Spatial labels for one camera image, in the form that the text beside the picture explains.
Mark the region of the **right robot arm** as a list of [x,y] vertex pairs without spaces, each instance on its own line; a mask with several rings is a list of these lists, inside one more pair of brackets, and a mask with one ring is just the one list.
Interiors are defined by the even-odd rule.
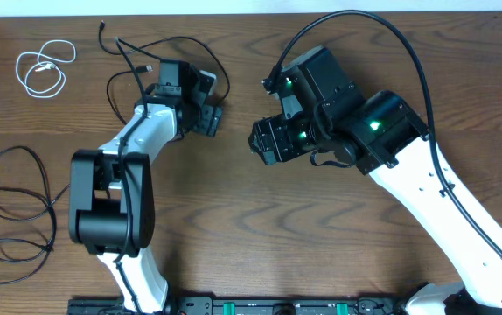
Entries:
[[275,85],[280,115],[253,124],[248,142],[272,165],[331,152],[390,192],[454,265],[458,283],[425,284],[403,314],[502,314],[502,227],[429,143],[424,121],[397,94],[365,98],[332,53],[294,59]]

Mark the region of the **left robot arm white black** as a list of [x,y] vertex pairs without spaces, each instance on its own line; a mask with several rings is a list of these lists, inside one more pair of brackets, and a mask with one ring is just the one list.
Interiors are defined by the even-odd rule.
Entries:
[[221,111],[206,101],[216,84],[215,74],[167,59],[125,126],[98,149],[73,154],[69,234],[108,267],[123,294],[120,312],[177,311],[150,248],[155,228],[151,165],[167,143],[188,130],[214,136]]

